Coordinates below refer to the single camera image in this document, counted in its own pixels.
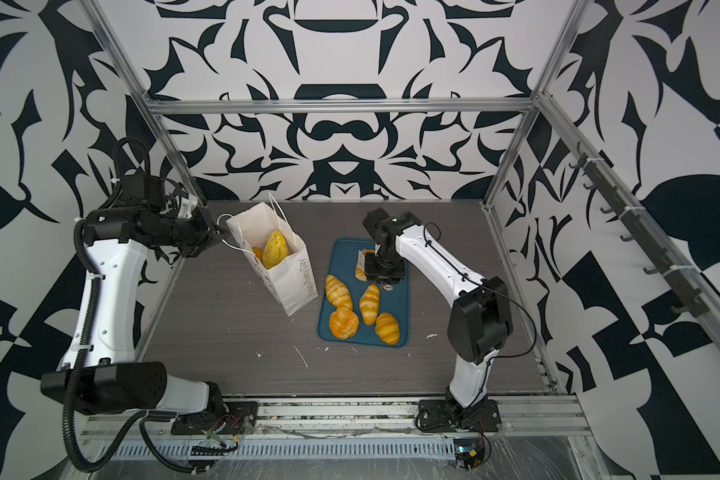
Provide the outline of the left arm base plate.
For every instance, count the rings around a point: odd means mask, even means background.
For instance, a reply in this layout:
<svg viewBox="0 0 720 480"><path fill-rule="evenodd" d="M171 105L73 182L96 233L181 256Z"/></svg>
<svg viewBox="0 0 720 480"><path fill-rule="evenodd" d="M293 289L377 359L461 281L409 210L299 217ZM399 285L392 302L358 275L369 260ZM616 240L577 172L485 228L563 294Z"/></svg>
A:
<svg viewBox="0 0 720 480"><path fill-rule="evenodd" d="M217 435L238 435L256 425L259 404L255 401L225 402L214 410L180 415L171 427L176 436L201 435L212 431Z"/></svg>

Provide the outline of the small striped bread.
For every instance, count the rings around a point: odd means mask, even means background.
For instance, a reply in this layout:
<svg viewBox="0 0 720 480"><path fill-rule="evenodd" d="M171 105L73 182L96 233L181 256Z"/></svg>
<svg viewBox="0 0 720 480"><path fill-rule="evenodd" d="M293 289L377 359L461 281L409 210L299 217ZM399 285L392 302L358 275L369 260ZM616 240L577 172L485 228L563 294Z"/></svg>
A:
<svg viewBox="0 0 720 480"><path fill-rule="evenodd" d="M367 275L365 271L366 267L366 256L373 254L373 249L362 249L358 251L357 262L355 266L355 278L361 282L367 282Z"/></svg>

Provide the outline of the small circuit board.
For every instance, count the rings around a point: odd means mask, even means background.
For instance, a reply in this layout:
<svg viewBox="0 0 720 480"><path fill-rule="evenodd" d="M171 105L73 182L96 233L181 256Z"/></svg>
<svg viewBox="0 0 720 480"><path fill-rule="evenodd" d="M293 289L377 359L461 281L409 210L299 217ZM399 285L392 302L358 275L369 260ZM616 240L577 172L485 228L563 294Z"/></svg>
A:
<svg viewBox="0 0 720 480"><path fill-rule="evenodd" d="M492 444L484 435L479 438L460 438L454 440L454 466L471 471L488 462L492 456Z"/></svg>

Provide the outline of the white paper bag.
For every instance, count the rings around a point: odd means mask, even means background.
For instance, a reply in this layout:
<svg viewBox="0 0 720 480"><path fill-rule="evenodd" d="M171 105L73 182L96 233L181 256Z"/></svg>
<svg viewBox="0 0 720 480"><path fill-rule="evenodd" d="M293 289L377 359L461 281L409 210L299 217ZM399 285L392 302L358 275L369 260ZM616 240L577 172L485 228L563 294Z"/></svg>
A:
<svg viewBox="0 0 720 480"><path fill-rule="evenodd" d="M232 241L224 244L244 254L256 275L286 315L318 296L307 247L273 197L247 210L218 216Z"/></svg>

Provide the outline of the croissant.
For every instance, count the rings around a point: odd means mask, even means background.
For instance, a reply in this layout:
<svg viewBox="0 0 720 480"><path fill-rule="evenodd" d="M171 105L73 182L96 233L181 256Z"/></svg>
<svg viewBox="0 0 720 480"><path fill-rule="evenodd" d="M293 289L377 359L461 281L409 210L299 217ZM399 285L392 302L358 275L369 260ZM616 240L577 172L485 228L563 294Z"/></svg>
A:
<svg viewBox="0 0 720 480"><path fill-rule="evenodd" d="M353 300L348 287L334 275L327 275L325 295L329 303L336 308L344 307L353 310Z"/></svg>
<svg viewBox="0 0 720 480"><path fill-rule="evenodd" d="M280 230L271 233L263 249L263 259L261 261L265 269L269 270L279 265L285 258L290 255L285 236Z"/></svg>
<svg viewBox="0 0 720 480"><path fill-rule="evenodd" d="M380 313L380 289L371 284L359 300L359 310L365 325L373 325Z"/></svg>

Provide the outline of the wall hook rail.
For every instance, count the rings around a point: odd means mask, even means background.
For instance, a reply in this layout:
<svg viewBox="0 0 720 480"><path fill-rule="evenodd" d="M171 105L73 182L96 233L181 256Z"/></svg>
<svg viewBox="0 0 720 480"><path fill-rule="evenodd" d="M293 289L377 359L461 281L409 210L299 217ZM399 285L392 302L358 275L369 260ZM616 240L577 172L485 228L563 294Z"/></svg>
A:
<svg viewBox="0 0 720 480"><path fill-rule="evenodd" d="M627 233L620 239L639 245L650 265L643 269L647 275L659 275L669 285L681 306L673 311L688 313L695 318L708 313L710 308L704 290L693 276L696 268L671 246L670 239L653 219L649 211L631 193L616 175L606 159L579 154L573 169L582 171L588 178L587 190L598 192L606 202L601 212L616 218Z"/></svg>

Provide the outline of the round flaky pastry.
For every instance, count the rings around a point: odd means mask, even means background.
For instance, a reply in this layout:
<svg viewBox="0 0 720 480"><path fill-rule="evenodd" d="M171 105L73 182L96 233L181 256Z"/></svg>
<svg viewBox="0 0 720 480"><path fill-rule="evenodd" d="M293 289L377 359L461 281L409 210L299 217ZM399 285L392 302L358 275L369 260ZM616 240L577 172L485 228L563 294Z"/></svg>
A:
<svg viewBox="0 0 720 480"><path fill-rule="evenodd" d="M329 318L329 329L332 335L340 340L353 337L359 328L359 317L353 310L339 306Z"/></svg>

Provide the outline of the striped bun bottom right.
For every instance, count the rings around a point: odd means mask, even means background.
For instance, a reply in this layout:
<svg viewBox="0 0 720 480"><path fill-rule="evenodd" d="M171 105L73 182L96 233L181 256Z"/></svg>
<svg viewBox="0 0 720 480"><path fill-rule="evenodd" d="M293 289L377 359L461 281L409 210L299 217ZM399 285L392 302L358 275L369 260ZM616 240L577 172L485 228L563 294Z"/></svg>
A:
<svg viewBox="0 0 720 480"><path fill-rule="evenodd" d="M380 313L375 322L375 333L387 345L396 345L400 341L400 325L390 313Z"/></svg>

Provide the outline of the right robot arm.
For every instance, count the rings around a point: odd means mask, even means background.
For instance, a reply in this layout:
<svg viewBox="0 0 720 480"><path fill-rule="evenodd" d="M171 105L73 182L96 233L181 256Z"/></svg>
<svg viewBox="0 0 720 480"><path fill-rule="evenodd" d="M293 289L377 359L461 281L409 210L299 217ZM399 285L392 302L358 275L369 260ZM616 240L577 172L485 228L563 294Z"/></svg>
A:
<svg viewBox="0 0 720 480"><path fill-rule="evenodd" d="M460 262L409 211L390 215L377 208L365 216L363 226L375 244L365 260L368 280L394 286L412 265L451 308L447 337L457 360L446 398L456 414L465 415L487 397L492 363L513 332L506 285Z"/></svg>

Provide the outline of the metal tongs white tips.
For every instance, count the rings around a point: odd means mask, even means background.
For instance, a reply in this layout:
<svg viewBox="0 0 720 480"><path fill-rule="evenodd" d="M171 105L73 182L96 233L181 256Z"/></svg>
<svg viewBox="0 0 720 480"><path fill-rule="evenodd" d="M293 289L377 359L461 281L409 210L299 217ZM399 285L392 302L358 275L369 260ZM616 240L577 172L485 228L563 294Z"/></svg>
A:
<svg viewBox="0 0 720 480"><path fill-rule="evenodd" d="M391 267L382 265L372 249L358 251L355 276L358 280L376 284L382 290L392 291L397 284Z"/></svg>

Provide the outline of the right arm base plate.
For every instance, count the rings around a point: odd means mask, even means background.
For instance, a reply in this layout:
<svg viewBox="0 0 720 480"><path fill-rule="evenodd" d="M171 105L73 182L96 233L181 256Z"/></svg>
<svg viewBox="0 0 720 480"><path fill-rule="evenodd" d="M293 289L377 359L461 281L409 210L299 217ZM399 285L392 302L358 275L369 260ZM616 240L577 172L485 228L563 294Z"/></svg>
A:
<svg viewBox="0 0 720 480"><path fill-rule="evenodd" d="M476 405L463 408L455 400L420 400L415 427L424 433L467 431L495 433L502 424L498 404L484 398Z"/></svg>

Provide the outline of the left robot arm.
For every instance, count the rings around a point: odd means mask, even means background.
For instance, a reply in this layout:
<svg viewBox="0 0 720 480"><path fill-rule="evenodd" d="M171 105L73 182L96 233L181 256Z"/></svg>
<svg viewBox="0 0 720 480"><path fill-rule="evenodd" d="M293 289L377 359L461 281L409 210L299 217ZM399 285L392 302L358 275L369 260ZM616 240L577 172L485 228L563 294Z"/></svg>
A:
<svg viewBox="0 0 720 480"><path fill-rule="evenodd" d="M204 419L225 414L215 383L172 376L160 362L138 362L133 338L148 252L172 246L196 254L209 239L200 217L141 206L101 208L76 224L74 246L86 270L81 312L59 369L41 379L42 394L61 404L64 424L71 425L77 413L146 410Z"/></svg>

